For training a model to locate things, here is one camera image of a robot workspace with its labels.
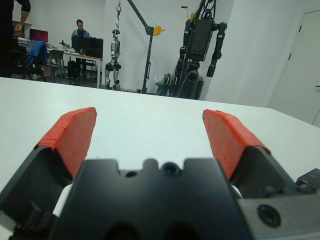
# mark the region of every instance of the computer monitor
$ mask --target computer monitor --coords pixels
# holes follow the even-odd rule
[[[30,40],[48,42],[48,32],[36,29],[30,29]]]
[[[72,48],[75,49],[77,53],[80,53],[81,49],[87,51],[90,48],[90,38],[73,36]]]

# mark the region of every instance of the person standing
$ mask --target person standing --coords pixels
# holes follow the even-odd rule
[[[31,5],[29,0],[16,0],[22,5],[20,22],[13,27],[12,18],[14,0],[2,0],[0,3],[0,77],[11,77],[10,51],[13,45],[14,32],[20,33],[29,16]]]
[[[89,32],[84,30],[84,22],[82,20],[78,19],[76,21],[76,26],[78,27],[78,29],[76,29],[76,30],[74,30],[72,32],[72,37],[80,37],[80,38],[87,38],[87,39],[90,38]],[[87,60],[81,59],[81,58],[77,58],[76,62],[77,63],[81,63],[82,62],[82,76],[84,78],[86,78],[87,77],[87,74],[86,74],[86,70],[87,70],[86,62],[87,62]]]

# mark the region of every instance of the door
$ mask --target door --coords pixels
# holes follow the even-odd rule
[[[320,11],[304,15],[291,57],[270,104],[310,124],[320,110]]]

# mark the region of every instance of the black pants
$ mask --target black pants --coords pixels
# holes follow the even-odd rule
[[[82,73],[85,73],[87,71],[87,60],[83,58],[77,58],[76,62],[78,64],[82,64]]]
[[[0,77],[11,78],[11,49],[13,44],[14,29],[4,27],[0,35]]]

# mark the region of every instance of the camera lens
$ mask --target camera lens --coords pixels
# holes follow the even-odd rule
[[[163,165],[162,170],[168,176],[175,176],[179,173],[178,166],[170,162]]]

